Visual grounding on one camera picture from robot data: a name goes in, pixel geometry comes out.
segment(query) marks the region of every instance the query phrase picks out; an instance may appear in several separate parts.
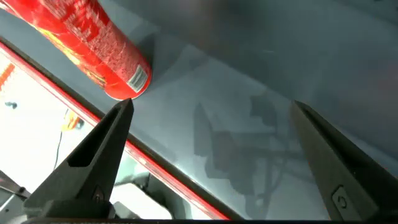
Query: black plastic part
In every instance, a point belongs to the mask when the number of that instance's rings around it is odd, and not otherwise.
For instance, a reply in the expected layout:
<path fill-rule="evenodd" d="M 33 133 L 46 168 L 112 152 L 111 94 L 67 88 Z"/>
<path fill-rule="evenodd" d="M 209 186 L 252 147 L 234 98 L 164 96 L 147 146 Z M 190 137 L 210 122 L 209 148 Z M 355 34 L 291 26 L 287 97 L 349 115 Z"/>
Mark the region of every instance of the black plastic part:
<path fill-rule="evenodd" d="M 130 99 L 119 102 L 95 126 L 75 150 L 49 175 L 25 201 L 28 217 L 58 217 L 53 208 L 62 211 L 62 217 L 108 218 L 112 212 L 108 201 L 126 143 L 134 107 Z M 101 215 L 93 209 L 80 207 L 98 204 Z"/>
<path fill-rule="evenodd" d="M 332 220 L 398 220 L 398 181 L 309 106 L 291 115 Z"/>

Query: barcode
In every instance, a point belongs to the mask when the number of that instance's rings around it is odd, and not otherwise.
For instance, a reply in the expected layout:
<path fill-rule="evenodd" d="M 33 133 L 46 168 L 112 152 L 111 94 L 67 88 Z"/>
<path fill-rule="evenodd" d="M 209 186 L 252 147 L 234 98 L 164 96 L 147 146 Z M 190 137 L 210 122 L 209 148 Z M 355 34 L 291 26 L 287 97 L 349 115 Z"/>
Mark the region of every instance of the barcode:
<path fill-rule="evenodd" d="M 141 91 L 142 87 L 144 87 L 145 82 L 148 79 L 148 75 L 142 69 L 140 65 L 138 65 L 136 73 L 130 78 L 127 84 L 134 90 L 135 92 Z"/>

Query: gray metal part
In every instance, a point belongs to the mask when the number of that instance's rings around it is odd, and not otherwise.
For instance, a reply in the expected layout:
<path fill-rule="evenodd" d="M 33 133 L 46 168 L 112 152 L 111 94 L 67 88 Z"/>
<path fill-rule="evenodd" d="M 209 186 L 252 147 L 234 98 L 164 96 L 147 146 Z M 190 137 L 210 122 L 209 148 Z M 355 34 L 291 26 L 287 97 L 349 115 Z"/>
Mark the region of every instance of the gray metal part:
<path fill-rule="evenodd" d="M 101 4 L 153 63 L 130 132 L 244 218 L 328 218 L 290 125 L 289 99 L 309 104 L 398 174 L 394 1 Z M 3 11 L 0 35 L 99 110 L 115 104 Z"/>
<path fill-rule="evenodd" d="M 22 199 L 15 194 L 10 194 L 3 189 L 0 189 L 0 197 L 4 194 L 9 194 L 9 198 L 2 204 L 0 204 L 0 223 L 9 223 L 15 217 L 24 215 L 22 211 Z"/>
<path fill-rule="evenodd" d="M 0 189 L 0 206 L 7 202 L 11 197 L 12 193 L 8 190 Z"/>

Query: orange object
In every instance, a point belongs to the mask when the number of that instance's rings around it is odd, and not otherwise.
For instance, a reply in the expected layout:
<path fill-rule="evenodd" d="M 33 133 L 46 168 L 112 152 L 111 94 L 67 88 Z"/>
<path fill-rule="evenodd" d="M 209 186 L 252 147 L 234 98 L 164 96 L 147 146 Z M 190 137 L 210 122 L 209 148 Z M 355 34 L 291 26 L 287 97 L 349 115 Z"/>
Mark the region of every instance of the orange object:
<path fill-rule="evenodd" d="M 112 98 L 136 98 L 152 71 L 97 0 L 0 0 L 36 28 Z"/>
<path fill-rule="evenodd" d="M 74 129 L 80 120 L 81 119 L 75 112 L 68 110 L 68 112 L 65 115 L 65 124 L 62 126 L 62 131 L 68 131 Z"/>
<path fill-rule="evenodd" d="M 15 66 L 13 64 L 9 64 L 6 69 L 0 75 L 0 91 L 3 84 L 6 82 L 8 77 L 11 75 L 12 71 L 14 71 Z"/>

